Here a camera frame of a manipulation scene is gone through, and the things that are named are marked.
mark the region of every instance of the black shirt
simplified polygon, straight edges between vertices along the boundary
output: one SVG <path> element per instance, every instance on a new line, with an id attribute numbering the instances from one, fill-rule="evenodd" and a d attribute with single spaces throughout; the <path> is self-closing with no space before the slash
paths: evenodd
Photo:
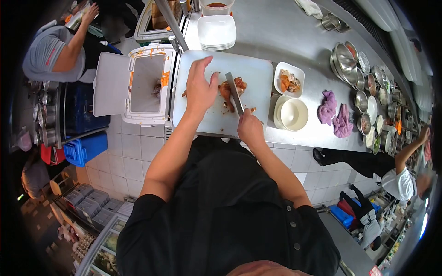
<path id="1" fill-rule="evenodd" d="M 340 254 L 315 209 L 280 198 L 247 153 L 223 149 L 190 162 L 168 203 L 141 196 L 118 237 L 120 274 L 216 276 L 270 260 L 335 275 Z"/>

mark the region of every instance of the stacked plates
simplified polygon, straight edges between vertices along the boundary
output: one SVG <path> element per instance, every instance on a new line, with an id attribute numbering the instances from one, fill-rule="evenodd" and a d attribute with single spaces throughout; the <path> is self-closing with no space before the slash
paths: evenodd
<path id="1" fill-rule="evenodd" d="M 220 51 L 233 47 L 236 41 L 235 20 L 230 15 L 210 15 L 198 19 L 201 49 Z"/>

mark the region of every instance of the towel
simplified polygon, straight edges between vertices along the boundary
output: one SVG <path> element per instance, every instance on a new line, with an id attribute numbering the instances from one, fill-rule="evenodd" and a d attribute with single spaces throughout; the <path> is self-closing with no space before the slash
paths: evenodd
<path id="1" fill-rule="evenodd" d="M 333 118 L 333 125 L 335 126 L 334 133 L 338 138 L 350 136 L 353 124 L 348 121 L 348 107 L 346 104 L 341 105 L 338 116 Z"/>
<path id="2" fill-rule="evenodd" d="M 299 7 L 303 8 L 305 13 L 310 16 L 313 15 L 314 18 L 321 20 L 322 12 L 318 5 L 310 0 L 295 0 Z"/>
<path id="3" fill-rule="evenodd" d="M 327 98 L 323 105 L 318 109 L 318 117 L 321 124 L 332 125 L 332 118 L 336 115 L 338 102 L 335 100 L 333 91 L 323 91 L 322 94 Z"/>

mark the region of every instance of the red sauce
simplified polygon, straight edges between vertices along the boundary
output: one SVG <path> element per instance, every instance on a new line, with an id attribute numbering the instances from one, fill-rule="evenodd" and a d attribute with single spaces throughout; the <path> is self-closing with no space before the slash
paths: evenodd
<path id="1" fill-rule="evenodd" d="M 212 7 L 212 8 L 222 8 L 227 6 L 226 4 L 223 3 L 210 3 L 207 5 L 208 7 Z"/>

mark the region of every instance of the hand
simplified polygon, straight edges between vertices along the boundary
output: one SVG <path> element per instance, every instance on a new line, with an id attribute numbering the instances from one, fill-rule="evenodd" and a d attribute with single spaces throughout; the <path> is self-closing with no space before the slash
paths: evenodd
<path id="1" fill-rule="evenodd" d="M 92 20 L 94 20 L 95 16 L 99 13 L 99 11 L 100 8 L 98 7 L 97 3 L 92 4 L 89 10 L 83 15 L 81 23 L 84 23 L 86 24 L 86 26 L 89 26 L 89 24 L 91 24 Z"/>
<path id="2" fill-rule="evenodd" d="M 430 127 L 428 127 L 428 125 L 426 125 L 426 126 L 422 127 L 422 129 L 420 130 L 420 134 L 419 134 L 419 137 L 417 138 L 417 140 L 421 144 L 423 144 L 428 139 L 429 135 L 430 135 Z"/>
<path id="3" fill-rule="evenodd" d="M 213 105 L 218 94 L 218 72 L 212 74 L 210 83 L 204 77 L 204 71 L 213 56 L 195 60 L 187 78 L 187 108 L 186 112 L 200 116 Z"/>
<path id="4" fill-rule="evenodd" d="M 240 117 L 237 132 L 240 139 L 246 143 L 251 150 L 266 145 L 263 124 L 251 113 L 249 108 L 244 109 L 244 114 Z"/>

